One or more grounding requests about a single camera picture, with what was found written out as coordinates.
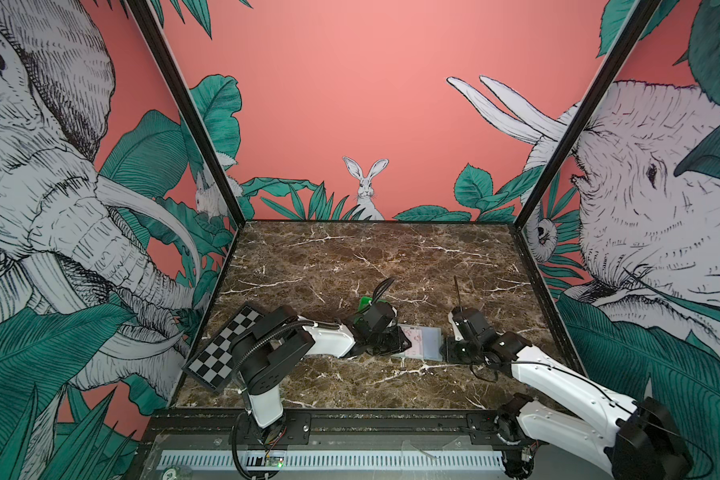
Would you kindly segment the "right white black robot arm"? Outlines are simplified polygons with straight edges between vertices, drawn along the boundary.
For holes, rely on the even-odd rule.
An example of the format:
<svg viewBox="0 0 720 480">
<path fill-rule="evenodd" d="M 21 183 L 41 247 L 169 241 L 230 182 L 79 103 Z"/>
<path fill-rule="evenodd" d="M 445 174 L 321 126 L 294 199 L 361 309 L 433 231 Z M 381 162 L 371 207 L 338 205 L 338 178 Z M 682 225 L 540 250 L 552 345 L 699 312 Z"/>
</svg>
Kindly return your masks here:
<svg viewBox="0 0 720 480">
<path fill-rule="evenodd" d="M 553 359 L 515 332 L 499 334 L 477 309 L 455 307 L 444 346 L 470 368 L 484 366 L 543 393 L 564 412 L 516 394 L 497 409 L 491 432 L 506 445 L 505 473 L 526 479 L 534 443 L 565 450 L 614 479 L 683 479 L 694 461 L 669 410 L 652 397 L 611 391 Z"/>
</svg>

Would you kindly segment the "green plastic card tray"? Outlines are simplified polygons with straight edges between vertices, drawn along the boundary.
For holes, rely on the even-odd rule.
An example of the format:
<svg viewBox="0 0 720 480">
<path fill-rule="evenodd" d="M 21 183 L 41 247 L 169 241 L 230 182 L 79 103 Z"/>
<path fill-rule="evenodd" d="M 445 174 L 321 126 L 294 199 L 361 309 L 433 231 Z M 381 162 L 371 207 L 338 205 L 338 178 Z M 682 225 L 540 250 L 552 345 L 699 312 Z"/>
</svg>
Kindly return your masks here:
<svg viewBox="0 0 720 480">
<path fill-rule="evenodd" d="M 360 299 L 358 310 L 363 310 L 364 308 L 368 307 L 372 302 L 372 298 L 368 296 L 364 296 Z"/>
</svg>

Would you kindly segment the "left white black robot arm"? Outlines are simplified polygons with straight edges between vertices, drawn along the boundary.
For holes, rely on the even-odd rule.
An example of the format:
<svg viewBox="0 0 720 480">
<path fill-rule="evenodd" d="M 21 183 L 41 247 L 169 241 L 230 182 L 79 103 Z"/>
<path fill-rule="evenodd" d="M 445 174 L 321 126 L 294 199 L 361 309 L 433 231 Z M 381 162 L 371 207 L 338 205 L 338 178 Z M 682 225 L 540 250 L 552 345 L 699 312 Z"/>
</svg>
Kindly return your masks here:
<svg viewBox="0 0 720 480">
<path fill-rule="evenodd" d="M 397 311 L 371 302 L 346 319 L 317 321 L 284 305 L 231 341 L 231 378 L 240 384 L 256 425 L 266 431 L 282 423 L 280 383 L 308 356 L 352 359 L 362 354 L 390 356 L 412 347 L 397 323 Z"/>
</svg>

